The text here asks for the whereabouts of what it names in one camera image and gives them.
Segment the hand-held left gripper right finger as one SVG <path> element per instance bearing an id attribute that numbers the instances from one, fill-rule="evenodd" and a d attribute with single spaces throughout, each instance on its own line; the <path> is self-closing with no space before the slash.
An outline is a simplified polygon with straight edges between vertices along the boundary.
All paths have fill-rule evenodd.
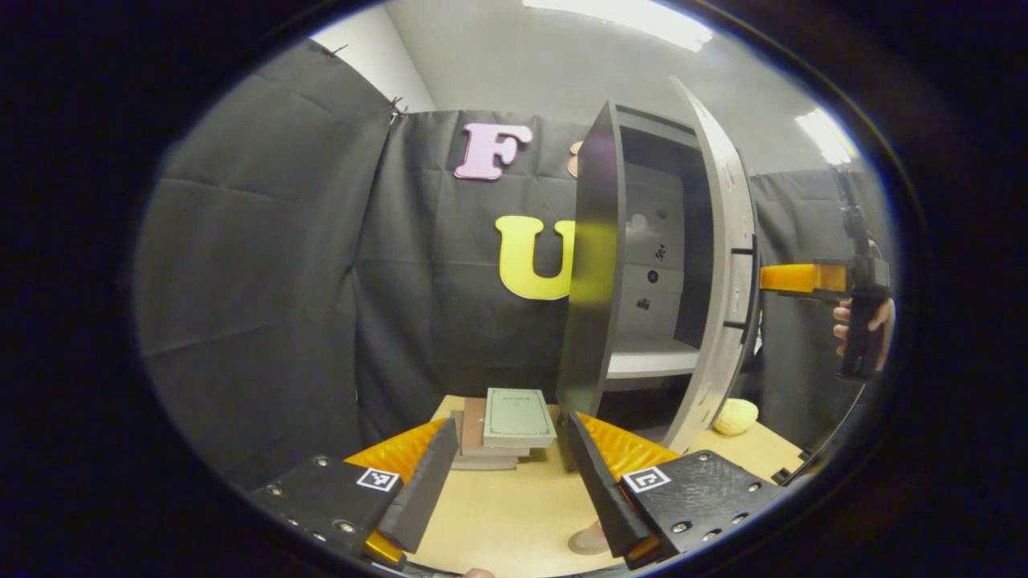
<path id="1" fill-rule="evenodd" d="M 696 556 L 785 496 L 713 450 L 677 454 L 570 411 L 568 449 L 613 556 L 628 567 Z"/>

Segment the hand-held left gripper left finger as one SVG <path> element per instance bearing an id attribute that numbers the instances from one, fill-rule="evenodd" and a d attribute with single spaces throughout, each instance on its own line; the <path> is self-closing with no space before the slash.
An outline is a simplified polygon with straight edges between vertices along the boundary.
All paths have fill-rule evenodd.
<path id="1" fill-rule="evenodd" d="M 458 425 L 440 418 L 347 458 L 306 458 L 247 497 L 332 555 L 400 571 L 423 544 L 456 454 Z"/>

